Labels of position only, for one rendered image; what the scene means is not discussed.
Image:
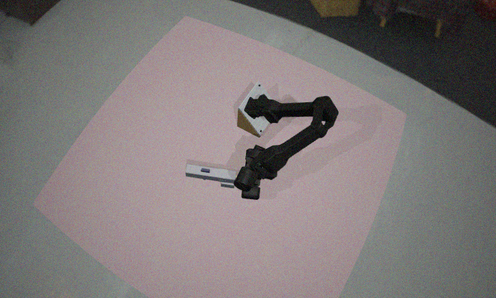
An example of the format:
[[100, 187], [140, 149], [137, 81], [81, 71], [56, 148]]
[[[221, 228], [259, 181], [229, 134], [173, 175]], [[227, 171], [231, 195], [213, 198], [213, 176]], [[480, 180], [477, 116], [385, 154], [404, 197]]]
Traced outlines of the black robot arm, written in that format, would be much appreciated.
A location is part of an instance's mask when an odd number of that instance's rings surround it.
[[[245, 167], [240, 169], [234, 186], [248, 192], [254, 187], [256, 179], [274, 179], [288, 159], [324, 137], [334, 126], [338, 110], [329, 96], [317, 97], [312, 102], [280, 103], [270, 100], [265, 94], [258, 99], [249, 98], [244, 111], [253, 119], [265, 116], [270, 123], [278, 123], [281, 117], [313, 116], [309, 127], [288, 139], [281, 145], [272, 145], [267, 149], [255, 145], [246, 156]], [[325, 121], [325, 124], [322, 123]]]

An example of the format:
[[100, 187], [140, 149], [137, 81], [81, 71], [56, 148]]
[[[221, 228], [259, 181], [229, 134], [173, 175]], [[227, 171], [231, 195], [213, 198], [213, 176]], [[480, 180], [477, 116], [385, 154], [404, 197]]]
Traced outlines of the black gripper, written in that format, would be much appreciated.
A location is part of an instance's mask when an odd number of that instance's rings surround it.
[[[247, 154], [252, 151], [253, 149], [247, 149], [246, 150], [246, 156]], [[258, 200], [260, 198], [260, 180], [257, 178], [256, 182], [254, 183], [254, 187], [248, 191], [242, 191], [242, 198], [247, 198], [247, 199], [254, 199]]]

